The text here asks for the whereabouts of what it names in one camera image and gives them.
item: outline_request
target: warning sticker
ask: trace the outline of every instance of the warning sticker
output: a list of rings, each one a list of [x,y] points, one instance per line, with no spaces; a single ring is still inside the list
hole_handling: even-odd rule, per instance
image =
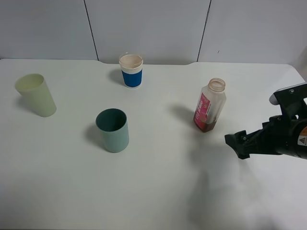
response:
[[[305,127],[299,134],[297,144],[307,146],[307,127]]]

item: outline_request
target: pink label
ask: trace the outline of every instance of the pink label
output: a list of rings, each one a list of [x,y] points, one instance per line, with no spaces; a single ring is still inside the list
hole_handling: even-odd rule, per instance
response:
[[[197,124],[197,126],[201,129],[205,127],[205,122],[207,120],[209,109],[210,109],[210,101],[202,93],[194,115],[194,121]]]

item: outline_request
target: brown liquid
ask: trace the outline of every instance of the brown liquid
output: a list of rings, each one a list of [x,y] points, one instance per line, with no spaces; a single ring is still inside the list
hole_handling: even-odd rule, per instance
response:
[[[210,123],[210,124],[207,124],[207,123],[206,123],[203,129],[199,128],[197,124],[196,124],[196,126],[197,126],[203,133],[206,133],[206,132],[211,131],[211,130],[214,128],[215,124],[216,124],[216,121],[214,121],[214,122],[212,122],[212,123]]]

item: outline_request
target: pale yellow cup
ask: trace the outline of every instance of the pale yellow cup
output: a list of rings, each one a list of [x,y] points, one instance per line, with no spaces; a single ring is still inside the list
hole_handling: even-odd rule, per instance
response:
[[[57,110],[42,75],[34,73],[21,77],[16,81],[15,89],[39,116],[51,116]]]

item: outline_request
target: teal cup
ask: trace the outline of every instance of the teal cup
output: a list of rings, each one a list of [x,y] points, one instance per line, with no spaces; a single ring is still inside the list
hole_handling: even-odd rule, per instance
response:
[[[106,109],[96,118],[102,132],[102,143],[109,152],[121,152],[129,144],[126,114],[119,109]]]

